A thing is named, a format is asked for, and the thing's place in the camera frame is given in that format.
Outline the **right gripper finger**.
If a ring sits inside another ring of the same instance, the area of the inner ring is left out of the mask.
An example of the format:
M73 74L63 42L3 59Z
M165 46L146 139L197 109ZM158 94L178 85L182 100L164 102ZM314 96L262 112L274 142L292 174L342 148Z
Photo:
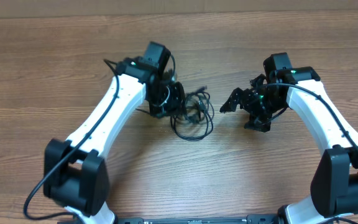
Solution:
M266 133L270 131L270 126L271 120L265 119L265 117L260 120L258 116L250 115L248 122L244 125L244 128Z
M220 113L235 112L237 106L242 108L242 95L244 91L240 88L236 88L232 91L227 101L220 107Z

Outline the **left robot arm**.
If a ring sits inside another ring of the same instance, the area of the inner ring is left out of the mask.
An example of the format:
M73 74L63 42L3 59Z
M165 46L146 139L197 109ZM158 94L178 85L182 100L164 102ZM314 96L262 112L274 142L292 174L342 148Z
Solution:
M162 44L150 42L142 56L116 63L109 90L86 121L64 141L51 140L45 148L43 192L65 208L71 223L114 223L108 208L106 160L125 122L143 102L154 118L184 110L184 90L165 71L173 55Z

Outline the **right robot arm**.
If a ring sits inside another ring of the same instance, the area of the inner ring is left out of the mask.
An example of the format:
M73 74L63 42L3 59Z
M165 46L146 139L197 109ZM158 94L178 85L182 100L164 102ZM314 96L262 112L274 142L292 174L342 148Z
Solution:
M220 108L249 114L244 127L267 132L272 121L292 109L304 122L321 154L307 198L277 214L248 215L246 223L339 223L358 214L358 132L346 121L312 67L292 66L287 53L272 54L265 72L236 88Z

